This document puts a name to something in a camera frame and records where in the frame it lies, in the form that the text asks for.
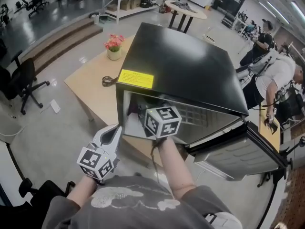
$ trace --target ceiling light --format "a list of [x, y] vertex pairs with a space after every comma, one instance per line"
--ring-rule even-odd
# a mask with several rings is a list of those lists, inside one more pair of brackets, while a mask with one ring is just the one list
[[281, 17], [282, 17], [282, 19], [283, 19], [284, 21], [286, 21], [286, 22], [289, 24], [288, 20], [286, 20], [286, 18], [280, 13], [279, 10], [277, 10], [271, 3], [268, 2], [268, 4], [269, 4], [274, 10], [276, 10], [276, 12], [278, 12], [279, 15], [281, 15]]
[[298, 12], [298, 14], [302, 17], [302, 19], [305, 21], [305, 15], [302, 13], [302, 11], [300, 10], [300, 8], [297, 6], [297, 4], [292, 1], [291, 2], [292, 6], [296, 9], [296, 11]]
[[274, 17], [276, 17], [264, 4], [262, 4], [261, 2], [259, 2], [265, 9], [267, 9]]

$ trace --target white t-shirt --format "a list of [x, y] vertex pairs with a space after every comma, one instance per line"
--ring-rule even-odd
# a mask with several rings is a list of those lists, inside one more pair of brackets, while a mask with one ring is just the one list
[[268, 85], [272, 80], [276, 83], [277, 88], [280, 89], [292, 80], [295, 74], [295, 62], [293, 59], [279, 55], [278, 59], [269, 66], [265, 73], [256, 79], [256, 87], [261, 96], [266, 98], [266, 91]]

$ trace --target yellow sticker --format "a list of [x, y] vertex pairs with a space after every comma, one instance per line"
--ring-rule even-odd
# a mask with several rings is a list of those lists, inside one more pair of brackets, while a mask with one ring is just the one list
[[153, 75], [136, 71], [122, 70], [118, 81], [150, 89], [153, 87]]

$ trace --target potted plant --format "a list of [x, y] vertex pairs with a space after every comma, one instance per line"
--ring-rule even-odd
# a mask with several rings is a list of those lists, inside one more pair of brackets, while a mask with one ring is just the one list
[[118, 60], [121, 58], [121, 44], [125, 40], [123, 36], [110, 35], [107, 42], [104, 43], [107, 49], [107, 57], [111, 60]]

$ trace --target ceiling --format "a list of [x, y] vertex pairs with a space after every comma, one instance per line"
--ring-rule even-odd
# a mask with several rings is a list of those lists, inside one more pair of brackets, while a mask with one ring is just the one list
[[[305, 0], [257, 0], [264, 4], [277, 18], [279, 23], [303, 44], [305, 44], [305, 21], [292, 6], [295, 1], [298, 7], [305, 14]], [[270, 2], [289, 21], [289, 24], [267, 3]]]

